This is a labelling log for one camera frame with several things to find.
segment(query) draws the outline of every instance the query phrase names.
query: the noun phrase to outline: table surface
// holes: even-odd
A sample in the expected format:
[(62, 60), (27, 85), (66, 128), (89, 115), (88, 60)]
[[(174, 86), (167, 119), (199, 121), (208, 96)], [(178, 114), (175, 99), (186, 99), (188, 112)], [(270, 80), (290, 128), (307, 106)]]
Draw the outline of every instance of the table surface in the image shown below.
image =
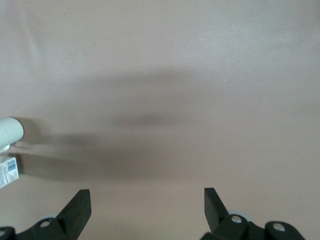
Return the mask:
[(90, 189), (80, 240), (198, 240), (204, 188), (320, 235), (320, 2), (0, 3), (0, 118), (18, 232)]

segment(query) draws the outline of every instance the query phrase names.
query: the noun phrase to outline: white cylinder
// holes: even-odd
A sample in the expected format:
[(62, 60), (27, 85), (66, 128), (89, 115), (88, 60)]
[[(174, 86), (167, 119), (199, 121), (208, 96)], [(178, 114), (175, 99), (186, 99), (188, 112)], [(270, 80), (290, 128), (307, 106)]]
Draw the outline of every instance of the white cylinder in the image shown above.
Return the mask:
[(13, 118), (0, 119), (0, 150), (19, 141), (24, 135), (21, 123)]

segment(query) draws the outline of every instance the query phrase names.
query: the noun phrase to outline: printed label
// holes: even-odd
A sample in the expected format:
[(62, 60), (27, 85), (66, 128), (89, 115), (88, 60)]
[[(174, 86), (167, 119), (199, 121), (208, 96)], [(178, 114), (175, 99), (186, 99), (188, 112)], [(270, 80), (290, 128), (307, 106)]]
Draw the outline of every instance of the printed label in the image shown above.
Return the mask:
[(0, 160), (0, 189), (19, 178), (17, 160), (8, 157)]

